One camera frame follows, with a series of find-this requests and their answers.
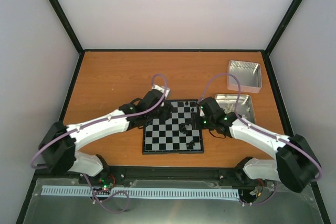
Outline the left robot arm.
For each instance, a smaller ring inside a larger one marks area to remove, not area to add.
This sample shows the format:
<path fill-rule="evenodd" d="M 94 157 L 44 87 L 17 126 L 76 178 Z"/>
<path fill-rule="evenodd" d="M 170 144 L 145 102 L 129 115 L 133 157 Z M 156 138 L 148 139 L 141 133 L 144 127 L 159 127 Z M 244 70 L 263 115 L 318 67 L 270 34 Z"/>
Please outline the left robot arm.
<path fill-rule="evenodd" d="M 165 102 L 170 90 L 154 85 L 141 99 L 120 106 L 111 113 L 78 124 L 55 122 L 41 141 L 38 151 L 51 174 L 84 173 L 97 183 L 108 180 L 109 170 L 98 155 L 80 151 L 106 136 L 145 126 L 160 117 L 169 117 L 171 105 Z"/>

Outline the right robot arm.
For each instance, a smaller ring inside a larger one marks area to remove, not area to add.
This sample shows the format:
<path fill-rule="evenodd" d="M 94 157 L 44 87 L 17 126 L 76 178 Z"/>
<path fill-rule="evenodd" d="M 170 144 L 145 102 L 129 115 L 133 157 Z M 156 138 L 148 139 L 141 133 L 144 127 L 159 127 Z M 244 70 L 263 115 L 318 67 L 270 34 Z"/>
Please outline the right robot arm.
<path fill-rule="evenodd" d="M 243 165 L 243 173 L 249 179 L 281 182 L 291 191 L 300 193 L 321 177 L 321 165 L 303 136 L 277 134 L 249 122 L 236 112 L 225 113 L 212 97 L 200 100 L 198 105 L 201 119 L 197 125 L 246 142 L 270 156 L 265 160 L 251 158 Z"/>

